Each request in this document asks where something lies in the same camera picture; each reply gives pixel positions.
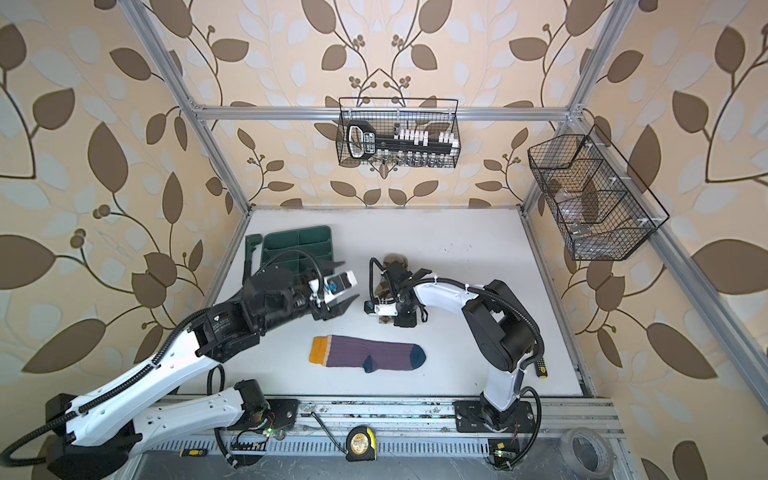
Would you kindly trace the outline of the brown argyle sock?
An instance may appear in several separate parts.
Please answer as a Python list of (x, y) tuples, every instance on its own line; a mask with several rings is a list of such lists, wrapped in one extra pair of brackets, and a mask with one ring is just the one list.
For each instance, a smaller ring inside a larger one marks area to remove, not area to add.
[(400, 299), (400, 287), (411, 275), (408, 259), (402, 254), (387, 254), (382, 261), (369, 261), (370, 314), (384, 324), (401, 328), (416, 325), (413, 309)]

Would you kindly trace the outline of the green divided organizer tray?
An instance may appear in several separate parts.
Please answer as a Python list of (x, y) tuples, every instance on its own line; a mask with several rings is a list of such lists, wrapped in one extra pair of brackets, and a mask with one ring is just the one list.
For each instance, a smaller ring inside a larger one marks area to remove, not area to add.
[(262, 243), (261, 264), (277, 257), (275, 265), (290, 271), (294, 284), (299, 285), (314, 274), (314, 266), (306, 256), (295, 252), (295, 248), (305, 250), (317, 261), (334, 261), (331, 228), (319, 225), (267, 234)]

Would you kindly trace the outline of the purple striped sock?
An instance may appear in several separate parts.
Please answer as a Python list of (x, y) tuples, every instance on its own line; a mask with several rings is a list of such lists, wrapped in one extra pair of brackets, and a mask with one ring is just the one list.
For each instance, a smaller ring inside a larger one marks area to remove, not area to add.
[(362, 368), (366, 373), (378, 370), (413, 371), (420, 368), (426, 359), (425, 351), (417, 344), (341, 335), (315, 337), (309, 354), (312, 364), (329, 368)]

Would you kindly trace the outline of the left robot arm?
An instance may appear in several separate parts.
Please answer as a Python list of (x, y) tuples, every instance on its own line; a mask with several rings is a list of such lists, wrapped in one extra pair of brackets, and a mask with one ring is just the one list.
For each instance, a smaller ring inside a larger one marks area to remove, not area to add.
[(157, 402), (288, 322), (306, 315), (330, 320), (346, 312), (356, 298), (350, 292), (357, 284), (354, 273), (305, 249), (292, 251), (312, 265), (303, 283), (269, 260), (232, 297), (190, 314), (152, 357), (87, 394), (49, 400), (45, 424), (6, 447), (2, 466), (44, 465), (60, 479), (102, 479), (176, 436), (273, 422), (269, 402), (253, 379), (168, 407)]

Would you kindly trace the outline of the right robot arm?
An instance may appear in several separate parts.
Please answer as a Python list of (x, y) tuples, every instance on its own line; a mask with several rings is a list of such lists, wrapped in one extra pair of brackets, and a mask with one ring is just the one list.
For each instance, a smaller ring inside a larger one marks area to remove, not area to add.
[(473, 286), (435, 276), (428, 269), (415, 273), (398, 261), (386, 265), (369, 261), (369, 294), (365, 312), (388, 318), (400, 328), (413, 328), (438, 308), (463, 318), (490, 369), (480, 396), (483, 413), (499, 423), (517, 408), (529, 389), (523, 386), (527, 368), (543, 358), (545, 344), (538, 324), (501, 280)]

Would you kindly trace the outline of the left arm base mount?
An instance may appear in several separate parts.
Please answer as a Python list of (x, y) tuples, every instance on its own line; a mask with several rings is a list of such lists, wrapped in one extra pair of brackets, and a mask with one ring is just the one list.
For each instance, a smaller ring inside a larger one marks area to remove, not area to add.
[(298, 416), (298, 399), (274, 398), (269, 407), (244, 414), (231, 427), (217, 427), (214, 438), (226, 463), (234, 468), (251, 466), (261, 460), (267, 448), (282, 441)]

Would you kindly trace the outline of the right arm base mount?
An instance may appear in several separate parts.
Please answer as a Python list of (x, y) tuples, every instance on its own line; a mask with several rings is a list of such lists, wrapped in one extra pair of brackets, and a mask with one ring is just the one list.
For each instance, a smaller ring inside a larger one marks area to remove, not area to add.
[(488, 460), (497, 470), (511, 471), (521, 463), (541, 426), (533, 406), (524, 400), (504, 411), (497, 411), (485, 400), (458, 400), (453, 407), (459, 433), (502, 435), (489, 441)]

